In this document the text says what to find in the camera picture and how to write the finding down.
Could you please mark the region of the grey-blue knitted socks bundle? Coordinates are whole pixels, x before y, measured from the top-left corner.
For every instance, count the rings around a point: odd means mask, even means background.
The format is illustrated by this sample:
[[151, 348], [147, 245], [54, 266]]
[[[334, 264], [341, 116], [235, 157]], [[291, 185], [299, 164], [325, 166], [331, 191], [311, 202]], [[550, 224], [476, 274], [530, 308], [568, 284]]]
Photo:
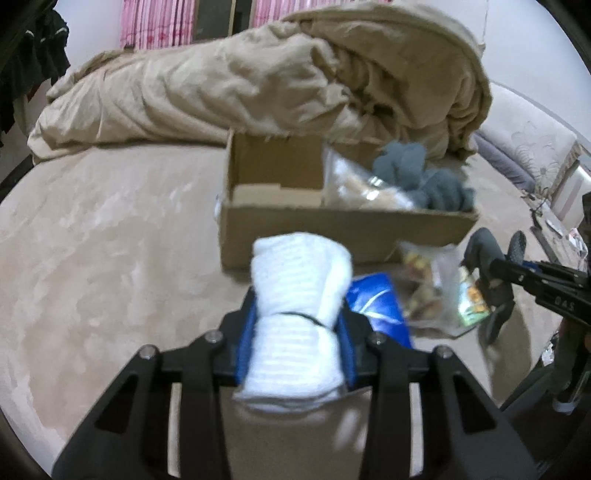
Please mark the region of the grey-blue knitted socks bundle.
[[427, 167], [427, 150], [420, 143], [389, 143], [373, 162], [382, 181], [399, 187], [418, 209], [472, 212], [475, 192], [448, 168]]

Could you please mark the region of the white socks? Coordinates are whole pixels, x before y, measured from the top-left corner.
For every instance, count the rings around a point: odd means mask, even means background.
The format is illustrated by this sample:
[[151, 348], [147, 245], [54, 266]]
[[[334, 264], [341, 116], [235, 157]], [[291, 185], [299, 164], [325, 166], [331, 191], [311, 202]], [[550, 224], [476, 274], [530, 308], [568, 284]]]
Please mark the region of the white socks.
[[349, 250], [305, 232], [259, 238], [250, 277], [252, 356], [235, 400], [259, 411], [298, 413], [341, 398], [346, 379], [335, 324], [353, 277]]

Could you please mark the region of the cotton swabs plastic bag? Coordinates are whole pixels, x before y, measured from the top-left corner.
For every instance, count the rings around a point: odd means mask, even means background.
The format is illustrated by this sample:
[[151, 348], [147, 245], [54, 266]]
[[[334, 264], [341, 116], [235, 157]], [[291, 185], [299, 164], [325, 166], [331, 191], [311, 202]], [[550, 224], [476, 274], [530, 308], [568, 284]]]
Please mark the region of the cotton swabs plastic bag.
[[322, 206], [349, 210], [416, 210], [415, 203], [403, 190], [346, 159], [329, 144], [322, 146], [322, 166]]

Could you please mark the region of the dark grey socks pair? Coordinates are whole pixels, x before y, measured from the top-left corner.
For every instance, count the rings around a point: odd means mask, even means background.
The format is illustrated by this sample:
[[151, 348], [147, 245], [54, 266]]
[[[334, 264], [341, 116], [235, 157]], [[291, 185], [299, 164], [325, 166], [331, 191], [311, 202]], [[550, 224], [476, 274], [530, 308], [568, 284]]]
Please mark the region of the dark grey socks pair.
[[468, 241], [463, 265], [470, 273], [478, 271], [477, 287], [490, 309], [480, 333], [481, 342], [486, 347], [498, 339], [501, 328], [513, 313], [512, 266], [523, 264], [526, 246], [527, 239], [521, 230], [512, 236], [507, 253], [501, 250], [488, 228], [478, 229]]

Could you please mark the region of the green cartoon snack packet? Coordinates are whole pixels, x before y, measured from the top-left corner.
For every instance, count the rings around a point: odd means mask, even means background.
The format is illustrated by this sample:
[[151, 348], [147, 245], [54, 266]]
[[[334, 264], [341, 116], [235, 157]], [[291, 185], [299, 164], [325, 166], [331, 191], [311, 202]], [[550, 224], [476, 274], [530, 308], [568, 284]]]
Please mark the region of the green cartoon snack packet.
[[461, 266], [459, 273], [459, 318], [464, 328], [472, 328], [488, 318], [491, 311], [468, 269]]

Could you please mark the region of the clear bag of candies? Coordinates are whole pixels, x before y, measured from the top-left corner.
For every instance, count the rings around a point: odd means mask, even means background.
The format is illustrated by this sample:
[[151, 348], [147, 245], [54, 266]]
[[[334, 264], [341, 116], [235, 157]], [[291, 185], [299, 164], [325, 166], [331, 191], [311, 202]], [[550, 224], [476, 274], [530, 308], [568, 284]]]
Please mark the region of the clear bag of candies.
[[457, 247], [400, 242], [406, 278], [412, 284], [403, 313], [411, 328], [436, 330], [449, 337], [460, 328], [460, 255]]

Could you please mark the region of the grey padded headboard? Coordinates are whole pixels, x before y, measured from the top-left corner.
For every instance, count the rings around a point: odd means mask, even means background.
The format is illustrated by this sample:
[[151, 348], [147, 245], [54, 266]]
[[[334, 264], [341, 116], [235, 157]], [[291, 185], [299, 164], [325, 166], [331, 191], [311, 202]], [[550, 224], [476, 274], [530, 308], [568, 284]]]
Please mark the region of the grey padded headboard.
[[496, 83], [478, 133], [523, 168], [539, 196], [551, 197], [583, 153], [578, 135], [524, 97]]

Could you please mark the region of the blue tissue packet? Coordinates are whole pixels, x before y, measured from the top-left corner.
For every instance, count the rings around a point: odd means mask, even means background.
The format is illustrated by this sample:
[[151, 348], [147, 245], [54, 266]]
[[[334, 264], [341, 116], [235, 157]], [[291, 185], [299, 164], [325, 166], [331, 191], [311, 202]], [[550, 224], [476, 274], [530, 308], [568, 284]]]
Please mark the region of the blue tissue packet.
[[374, 331], [412, 349], [410, 331], [388, 274], [380, 272], [354, 279], [346, 294], [346, 302], [353, 312], [368, 318]]

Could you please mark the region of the beige crumpled duvet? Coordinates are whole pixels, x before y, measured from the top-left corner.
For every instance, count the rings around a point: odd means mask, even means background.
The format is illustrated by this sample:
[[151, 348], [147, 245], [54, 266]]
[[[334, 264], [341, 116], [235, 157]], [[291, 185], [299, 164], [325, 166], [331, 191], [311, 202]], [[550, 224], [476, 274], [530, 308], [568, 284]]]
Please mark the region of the beige crumpled duvet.
[[491, 103], [462, 23], [417, 2], [356, 1], [204, 43], [98, 54], [48, 91], [28, 145], [47, 161], [99, 144], [223, 144], [235, 131], [467, 157]]

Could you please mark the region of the brown cardboard box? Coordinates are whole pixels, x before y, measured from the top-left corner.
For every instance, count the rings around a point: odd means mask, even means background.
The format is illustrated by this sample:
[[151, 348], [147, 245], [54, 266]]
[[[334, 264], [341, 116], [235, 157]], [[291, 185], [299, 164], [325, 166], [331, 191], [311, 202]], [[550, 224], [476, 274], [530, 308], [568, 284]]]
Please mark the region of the brown cardboard box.
[[459, 244], [478, 220], [475, 211], [325, 205], [322, 147], [322, 139], [314, 136], [231, 134], [219, 216], [223, 269], [249, 267], [256, 239], [294, 232], [341, 243], [356, 265], [389, 263], [396, 261], [401, 241]]

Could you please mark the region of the pink curtain right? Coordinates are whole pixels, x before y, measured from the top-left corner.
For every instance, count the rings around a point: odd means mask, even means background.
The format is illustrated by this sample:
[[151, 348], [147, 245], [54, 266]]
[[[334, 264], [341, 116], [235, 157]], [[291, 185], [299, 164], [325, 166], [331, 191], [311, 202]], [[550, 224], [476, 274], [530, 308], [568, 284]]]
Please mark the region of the pink curtain right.
[[259, 0], [253, 2], [250, 25], [260, 26], [291, 13], [355, 3], [355, 0]]

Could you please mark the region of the pink curtain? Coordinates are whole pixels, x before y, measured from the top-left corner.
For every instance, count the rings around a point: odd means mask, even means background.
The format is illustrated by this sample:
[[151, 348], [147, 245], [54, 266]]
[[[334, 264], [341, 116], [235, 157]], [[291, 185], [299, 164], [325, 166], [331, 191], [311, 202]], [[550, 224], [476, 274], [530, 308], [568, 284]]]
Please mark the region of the pink curtain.
[[253, 2], [250, 25], [260, 26], [291, 13], [355, 3], [355, 0], [259, 0]]
[[191, 43], [193, 0], [124, 0], [120, 46], [152, 50]]

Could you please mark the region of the black clothes pile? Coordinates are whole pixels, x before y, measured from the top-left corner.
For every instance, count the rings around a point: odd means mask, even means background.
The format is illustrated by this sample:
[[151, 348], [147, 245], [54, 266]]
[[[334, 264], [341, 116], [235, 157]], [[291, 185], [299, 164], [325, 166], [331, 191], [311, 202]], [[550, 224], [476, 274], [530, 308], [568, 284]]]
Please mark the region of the black clothes pile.
[[70, 67], [66, 55], [69, 27], [49, 1], [18, 27], [15, 40], [1, 45], [1, 132], [15, 123], [16, 100], [30, 100], [47, 80], [54, 84]]

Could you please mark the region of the pink curtain left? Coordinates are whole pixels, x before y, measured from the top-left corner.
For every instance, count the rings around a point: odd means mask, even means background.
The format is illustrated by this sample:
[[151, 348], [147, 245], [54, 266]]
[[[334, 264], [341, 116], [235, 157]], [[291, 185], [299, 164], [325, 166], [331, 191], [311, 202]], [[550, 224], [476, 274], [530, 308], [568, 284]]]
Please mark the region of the pink curtain left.
[[120, 46], [152, 50], [191, 43], [193, 0], [124, 0]]

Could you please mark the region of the window frame dark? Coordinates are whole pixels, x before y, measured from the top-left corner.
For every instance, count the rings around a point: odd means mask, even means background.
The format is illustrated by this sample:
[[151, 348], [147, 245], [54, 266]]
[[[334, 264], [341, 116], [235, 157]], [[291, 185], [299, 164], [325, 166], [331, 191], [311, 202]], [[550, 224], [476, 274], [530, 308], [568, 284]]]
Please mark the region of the window frame dark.
[[253, 0], [198, 0], [195, 2], [191, 42], [221, 39], [250, 27]]

